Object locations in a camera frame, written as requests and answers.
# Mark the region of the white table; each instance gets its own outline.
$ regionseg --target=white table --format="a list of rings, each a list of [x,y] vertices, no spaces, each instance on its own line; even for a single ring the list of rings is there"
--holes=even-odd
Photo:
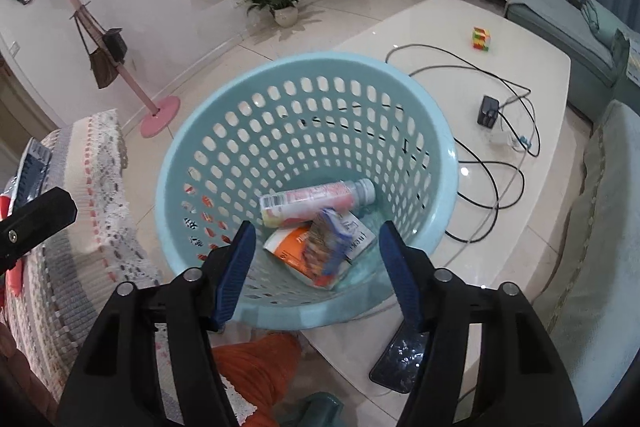
[[[490,31],[489,52],[472,48],[471,33],[474,26]],[[507,19],[461,0],[426,0],[347,40],[338,50],[384,60],[394,46],[412,42],[432,44],[452,51],[479,68],[532,89],[529,98],[535,106],[542,147],[539,157],[528,156],[524,160],[522,171],[526,176],[526,190],[522,199],[514,207],[500,211],[494,231],[484,241],[469,245],[455,257],[460,250],[460,243],[444,237],[431,256],[436,267],[448,266],[465,282],[495,288],[502,282],[496,278],[527,225],[551,165],[566,105],[569,57]],[[430,64],[460,62],[442,52],[411,48],[398,51],[391,57],[390,63],[410,73]],[[454,136],[483,160],[519,163],[521,153],[490,144],[492,131],[476,123],[483,95],[488,94],[500,102],[512,95],[499,81],[476,71],[446,69],[419,73],[415,80],[436,100]],[[532,123],[519,103],[507,107],[505,116],[519,133],[530,136]],[[461,151],[459,149],[459,159],[471,159]],[[498,190],[502,193],[513,170],[497,168],[492,171]],[[492,199],[495,198],[493,189],[481,167],[468,166],[463,172],[466,174],[461,173],[460,176],[460,191],[463,194],[485,204],[495,203]],[[504,203],[514,200],[519,187],[519,181],[516,180],[505,196]],[[486,212],[459,198],[447,230],[468,238],[482,222]],[[523,264],[523,271],[528,273],[518,277],[521,285],[529,280],[534,268],[531,263]],[[372,383],[368,374],[400,325],[402,315],[395,297],[382,303],[377,310],[382,311],[348,323],[306,330],[304,333],[354,387],[397,419],[407,395]],[[479,327],[472,327],[463,393],[475,386],[479,333]]]

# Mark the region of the phone screen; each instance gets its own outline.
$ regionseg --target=phone screen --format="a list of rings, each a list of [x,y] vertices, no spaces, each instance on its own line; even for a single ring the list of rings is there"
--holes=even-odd
[[[402,321],[385,352],[371,369],[369,380],[397,393],[411,391],[428,339],[429,333],[417,333]]]

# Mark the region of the pink coat rack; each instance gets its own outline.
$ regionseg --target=pink coat rack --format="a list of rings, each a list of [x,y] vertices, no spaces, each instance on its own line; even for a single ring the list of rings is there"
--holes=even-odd
[[[78,20],[82,26],[84,26],[94,42],[101,48],[105,49],[108,56],[111,57],[111,54],[108,52],[102,40],[102,31],[100,28],[97,28],[91,18],[86,15],[86,7],[80,0],[70,1],[71,6],[73,6],[74,10],[78,14]],[[154,101],[146,95],[144,90],[123,64],[114,62],[114,66],[116,71],[118,71],[120,76],[149,110],[148,115],[143,118],[142,123],[140,124],[140,134],[142,134],[143,138],[151,138],[152,136],[160,133],[162,129],[169,125],[178,113],[178,110],[180,109],[180,98],[177,96],[168,96],[158,100],[157,103],[154,103]]]

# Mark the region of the light blue laundry basket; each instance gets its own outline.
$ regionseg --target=light blue laundry basket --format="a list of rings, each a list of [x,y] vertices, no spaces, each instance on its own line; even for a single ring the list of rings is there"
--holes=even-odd
[[[343,322],[393,293],[377,242],[332,291],[305,285],[262,248],[258,197],[371,179],[356,215],[392,219],[427,254],[453,212],[458,161],[440,109],[410,77],[372,58],[324,52],[276,60],[213,93],[182,125],[158,181],[156,225],[175,274],[230,242],[243,220],[257,248],[234,318],[299,330]]]

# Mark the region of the tile floor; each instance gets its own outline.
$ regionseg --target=tile floor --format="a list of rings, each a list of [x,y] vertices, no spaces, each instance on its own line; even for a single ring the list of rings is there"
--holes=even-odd
[[[127,135],[129,167],[124,171],[127,199],[138,224],[140,243],[166,276],[171,272],[156,235],[153,213],[155,189],[162,158],[189,114],[210,93],[238,74],[275,58],[331,49],[420,1],[422,0],[320,0],[301,10],[301,21],[293,28],[273,27],[251,36],[182,84],[175,91],[182,100],[182,106],[169,129],[146,140],[138,132]],[[466,1],[502,14],[501,7],[488,1]],[[500,274],[500,280],[513,279],[510,277],[513,274],[511,267],[516,264],[521,266],[522,263],[533,263],[535,266],[539,260],[542,261],[538,264],[535,276],[526,286],[529,298],[542,290],[556,266],[568,211],[582,188],[582,152],[590,132],[590,124],[582,121],[572,110],[566,110],[556,154],[540,200],[530,218],[529,226]],[[303,357],[283,407],[315,391],[329,391],[345,402],[343,418],[350,427],[383,427],[396,423],[311,350]]]

